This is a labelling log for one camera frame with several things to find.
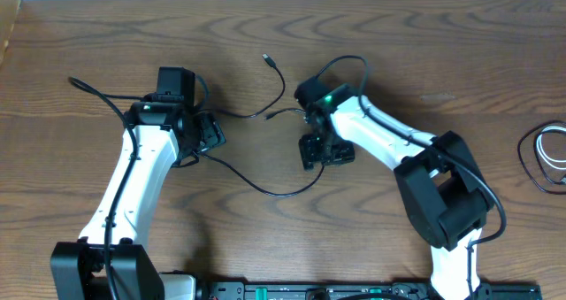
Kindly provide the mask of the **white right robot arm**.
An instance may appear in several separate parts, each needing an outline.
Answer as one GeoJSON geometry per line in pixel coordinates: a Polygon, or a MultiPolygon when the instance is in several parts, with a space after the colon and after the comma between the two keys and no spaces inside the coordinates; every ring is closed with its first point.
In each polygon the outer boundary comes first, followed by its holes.
{"type": "Polygon", "coordinates": [[[331,89],[311,77],[294,98],[312,128],[299,141],[304,169],[348,164],[356,147],[366,150],[393,171],[409,222],[431,246],[432,290],[442,299],[475,296],[475,241],[494,200],[463,138],[404,125],[348,84],[331,89]]]}

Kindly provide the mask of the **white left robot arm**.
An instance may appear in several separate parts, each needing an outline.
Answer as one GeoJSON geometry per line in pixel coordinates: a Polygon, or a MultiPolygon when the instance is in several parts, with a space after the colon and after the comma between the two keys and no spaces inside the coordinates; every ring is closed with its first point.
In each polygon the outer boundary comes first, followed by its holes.
{"type": "Polygon", "coordinates": [[[202,81],[183,67],[160,67],[157,90],[118,116],[125,128],[113,175],[76,242],[59,242],[50,269],[60,299],[203,299],[196,277],[160,273],[146,251],[164,179],[225,143],[214,117],[195,101],[202,81]]]}

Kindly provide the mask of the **brown cardboard panel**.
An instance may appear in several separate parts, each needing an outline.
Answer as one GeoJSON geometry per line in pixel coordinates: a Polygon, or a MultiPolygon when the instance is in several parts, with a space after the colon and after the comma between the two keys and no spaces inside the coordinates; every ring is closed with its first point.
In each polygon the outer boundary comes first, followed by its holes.
{"type": "Polygon", "coordinates": [[[4,62],[21,0],[0,0],[0,63],[4,62]]]}

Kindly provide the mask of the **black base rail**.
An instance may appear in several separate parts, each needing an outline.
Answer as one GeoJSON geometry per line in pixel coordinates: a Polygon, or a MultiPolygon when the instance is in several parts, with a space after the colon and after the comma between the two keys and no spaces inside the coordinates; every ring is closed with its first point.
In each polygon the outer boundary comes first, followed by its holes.
{"type": "MultiPolygon", "coordinates": [[[[362,295],[365,299],[434,300],[438,294],[430,284],[422,281],[397,281],[378,284],[291,284],[250,283],[246,281],[213,281],[203,293],[203,299],[218,300],[309,300],[344,299],[362,295]]],[[[480,300],[542,300],[538,285],[482,283],[474,297],[480,300]]]]}

